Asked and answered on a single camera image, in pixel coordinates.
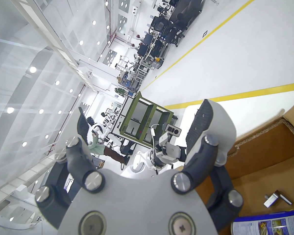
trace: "white ceiling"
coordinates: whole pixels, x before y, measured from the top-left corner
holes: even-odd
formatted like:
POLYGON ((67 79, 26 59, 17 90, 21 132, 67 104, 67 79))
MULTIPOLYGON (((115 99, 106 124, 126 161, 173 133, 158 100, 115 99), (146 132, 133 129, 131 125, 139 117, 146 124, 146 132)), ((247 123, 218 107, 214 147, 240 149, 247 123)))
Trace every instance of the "white ceiling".
POLYGON ((111 29, 111 0, 35 0, 65 46, 97 60, 111 29))
MULTIPOLYGON (((108 7, 105 1, 36 3, 67 48, 97 60, 110 31, 107 8, 111 0, 108 7)), ((9 0, 0 0, 0 187, 45 157, 71 108, 81 104, 78 94, 86 89, 47 45, 9 0), (35 73, 29 71, 31 66, 36 67, 35 73), (8 107, 14 112, 8 114, 8 107)))

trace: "brown pants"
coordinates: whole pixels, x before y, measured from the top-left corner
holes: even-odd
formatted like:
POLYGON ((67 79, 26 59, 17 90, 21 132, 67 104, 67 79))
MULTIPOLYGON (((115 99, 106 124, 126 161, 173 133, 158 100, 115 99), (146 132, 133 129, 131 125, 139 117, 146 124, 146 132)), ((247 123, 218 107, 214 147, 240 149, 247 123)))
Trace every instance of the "brown pants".
POLYGON ((121 156, 116 151, 114 151, 108 147, 105 147, 103 154, 106 156, 110 156, 112 159, 119 161, 120 163, 125 163, 123 156, 121 156))

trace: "cable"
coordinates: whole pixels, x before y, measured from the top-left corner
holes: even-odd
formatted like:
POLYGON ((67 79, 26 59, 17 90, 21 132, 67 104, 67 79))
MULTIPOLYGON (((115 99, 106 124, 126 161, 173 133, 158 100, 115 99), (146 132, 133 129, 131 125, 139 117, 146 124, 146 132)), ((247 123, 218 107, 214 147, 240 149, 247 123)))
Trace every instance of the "cable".
MULTIPOLYGON (((155 139, 154 139, 154 136, 152 135, 152 132, 151 132, 151 130, 152 130, 152 127, 153 126, 158 126, 159 124, 153 124, 151 127, 150 127, 150 133, 151 133, 151 138, 152 138, 152 145, 153 145, 153 150, 154 150, 154 153, 153 153, 153 157, 155 157, 155 155, 156 155, 156 149, 155 149, 155 139)), ((155 171, 156 171, 156 174, 158 175, 158 171, 157 171, 157 169, 156 169, 156 161, 155 161, 155 159, 154 159, 154 167, 155 167, 155 171)))
POLYGON ((29 228, 26 228, 26 229, 9 228, 9 227, 5 227, 5 226, 2 226, 2 225, 0 225, 0 228, 9 229, 9 230, 14 230, 14 231, 26 231, 26 230, 33 229, 38 223, 36 223, 33 227, 29 227, 29 228))

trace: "cardboard box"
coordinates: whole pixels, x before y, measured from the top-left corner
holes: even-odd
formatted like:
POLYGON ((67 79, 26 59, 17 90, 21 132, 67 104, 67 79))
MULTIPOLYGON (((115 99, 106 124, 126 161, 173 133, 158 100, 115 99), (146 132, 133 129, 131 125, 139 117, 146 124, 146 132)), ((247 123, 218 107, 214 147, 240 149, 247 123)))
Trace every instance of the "cardboard box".
MULTIPOLYGON (((277 189, 294 202, 294 106, 278 116, 239 137, 228 155, 225 165, 234 188, 244 198, 240 216, 251 216, 294 209, 283 200, 266 208, 265 195, 277 189)), ((196 188, 204 203, 213 192, 210 178, 196 188)), ((230 226, 219 234, 231 234, 230 226)))

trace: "rubber gripper pad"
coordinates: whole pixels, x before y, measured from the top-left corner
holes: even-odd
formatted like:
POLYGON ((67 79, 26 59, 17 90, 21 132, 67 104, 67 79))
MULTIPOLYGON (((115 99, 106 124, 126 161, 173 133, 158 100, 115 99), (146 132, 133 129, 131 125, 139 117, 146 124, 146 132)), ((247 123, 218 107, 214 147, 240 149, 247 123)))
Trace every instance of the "rubber gripper pad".
POLYGON ((87 143, 89 124, 86 121, 82 108, 78 107, 78 109, 80 110, 81 115, 77 122, 77 133, 83 138, 85 143, 87 143))
POLYGON ((207 130, 213 118, 213 109, 207 99, 205 99, 194 117, 191 128, 186 136, 187 154, 194 147, 202 132, 207 130))

